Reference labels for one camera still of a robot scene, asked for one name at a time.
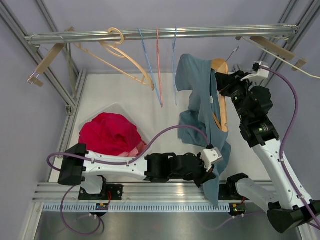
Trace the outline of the red t shirt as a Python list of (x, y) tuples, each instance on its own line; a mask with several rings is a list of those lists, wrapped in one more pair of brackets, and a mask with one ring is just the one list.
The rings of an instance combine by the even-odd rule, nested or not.
[(86, 123), (78, 138), (88, 151), (109, 156), (130, 152), (142, 141), (137, 127), (123, 115), (114, 113), (101, 113)]

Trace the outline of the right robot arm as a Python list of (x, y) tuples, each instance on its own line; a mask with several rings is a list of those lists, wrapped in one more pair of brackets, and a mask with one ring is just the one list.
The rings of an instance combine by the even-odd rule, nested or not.
[(320, 215), (320, 202), (311, 197), (294, 173), (284, 153), (284, 141), (268, 118), (273, 107), (271, 93), (263, 86), (252, 86), (249, 74), (215, 74), (217, 90), (231, 98), (240, 119), (240, 133), (261, 160), (275, 193), (256, 184), (246, 174), (227, 179), (226, 193), (252, 201), (266, 214), (278, 233), (308, 224)]

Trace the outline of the light blue wire hanger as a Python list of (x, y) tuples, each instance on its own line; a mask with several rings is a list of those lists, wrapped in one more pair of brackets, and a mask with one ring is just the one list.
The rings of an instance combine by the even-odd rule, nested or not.
[(159, 104), (162, 107), (163, 106), (162, 105), (163, 102), (162, 102), (162, 99), (161, 99), (160, 90), (159, 90), (158, 85), (156, 83), (156, 79), (155, 79), (155, 75), (154, 75), (154, 72), (153, 72), (153, 68), (151, 66), (150, 58), (149, 58), (148, 51), (147, 51), (147, 48), (146, 48), (146, 45), (145, 45), (144, 36), (143, 36), (142, 30), (139, 27), (137, 29), (138, 29), (138, 32), (139, 32), (139, 35), (140, 35), (140, 38), (141, 38), (141, 45), (142, 45), (144, 56), (145, 56), (145, 59), (146, 59), (146, 62), (147, 62), (148, 68), (149, 68), (149, 73), (150, 73), (150, 76), (151, 76), (151, 80), (152, 80), (152, 83), (154, 85), (154, 89), (156, 91)]

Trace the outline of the pink wire hanger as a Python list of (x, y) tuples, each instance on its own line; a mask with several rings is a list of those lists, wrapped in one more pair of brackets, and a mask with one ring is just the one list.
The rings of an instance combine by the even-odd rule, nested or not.
[(159, 28), (156, 27), (156, 54), (157, 54), (157, 69), (158, 69), (158, 83), (160, 94), (161, 108), (164, 106), (163, 89), (162, 89), (162, 77), (161, 77), (161, 63), (160, 63), (160, 45), (159, 45)]

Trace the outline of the grey blue t shirt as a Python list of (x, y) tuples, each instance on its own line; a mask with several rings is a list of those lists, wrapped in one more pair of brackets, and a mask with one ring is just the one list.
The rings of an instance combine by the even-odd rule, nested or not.
[(218, 148), (222, 160), (214, 165), (215, 179), (202, 184), (205, 197), (215, 207), (219, 205), (220, 175), (227, 168), (231, 145), (227, 142), (228, 132), (220, 130), (214, 117), (221, 120), (219, 95), (211, 60), (204, 60), (191, 54), (183, 54), (178, 62), (175, 85), (179, 92), (191, 91), (188, 110), (179, 115), (179, 124), (194, 126), (206, 134), (211, 145)]

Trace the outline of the light pink t shirt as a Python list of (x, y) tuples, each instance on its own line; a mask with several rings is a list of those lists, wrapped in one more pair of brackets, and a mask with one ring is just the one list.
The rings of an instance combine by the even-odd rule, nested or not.
[(123, 152), (119, 157), (136, 157), (141, 154), (147, 148), (147, 144), (141, 141), (133, 150), (130, 152)]

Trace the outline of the beige plastic hanger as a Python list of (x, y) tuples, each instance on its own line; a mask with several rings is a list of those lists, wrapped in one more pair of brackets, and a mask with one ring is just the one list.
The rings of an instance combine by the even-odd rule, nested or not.
[(107, 65), (108, 67), (118, 71), (119, 73), (139, 82), (142, 85), (145, 86), (149, 86), (151, 88), (152, 91), (154, 91), (156, 89), (155, 84), (152, 80), (152, 78), (150, 77), (150, 75), (147, 73), (147, 71), (137, 62), (135, 61), (132, 57), (130, 57), (128, 54), (126, 54), (125, 52), (123, 52), (122, 50), (120, 50), (117, 46), (118, 45), (122, 45), (125, 41), (125, 37), (123, 35), (123, 33), (115, 28), (115, 27), (111, 27), (107, 30), (107, 32), (110, 33), (117, 33), (120, 36), (120, 40), (119, 41), (115, 41), (114, 43), (110, 44), (107, 43), (106, 41), (99, 41), (99, 44), (106, 50), (108, 51), (111, 55), (120, 58), (120, 59), (125, 59), (128, 60), (129, 62), (131, 62), (142, 74), (142, 78), (139, 79), (137, 76), (133, 76), (125, 71), (123, 71), (122, 69), (112, 65), (111, 63), (105, 61), (104, 59), (98, 57), (97, 55), (93, 54), (92, 52), (90, 52), (88, 49), (84, 48), (82, 46), (82, 43), (74, 43), (73, 45), (75, 47), (77, 47), (78, 49), (80, 49), (81, 51), (85, 52), (86, 54), (90, 55), (91, 57), (99, 60), (100, 62), (104, 63), (105, 65)]

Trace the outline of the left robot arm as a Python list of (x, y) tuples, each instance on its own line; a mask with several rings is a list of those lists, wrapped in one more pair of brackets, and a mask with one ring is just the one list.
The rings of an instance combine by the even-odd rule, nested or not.
[(109, 175), (151, 183), (192, 181), (201, 187), (216, 178), (214, 164), (221, 159), (220, 151), (212, 145), (197, 155), (152, 153), (134, 160), (87, 150), (86, 144), (78, 143), (64, 153), (57, 182), (63, 186), (79, 186), (79, 200), (119, 200), (115, 190), (107, 183)]

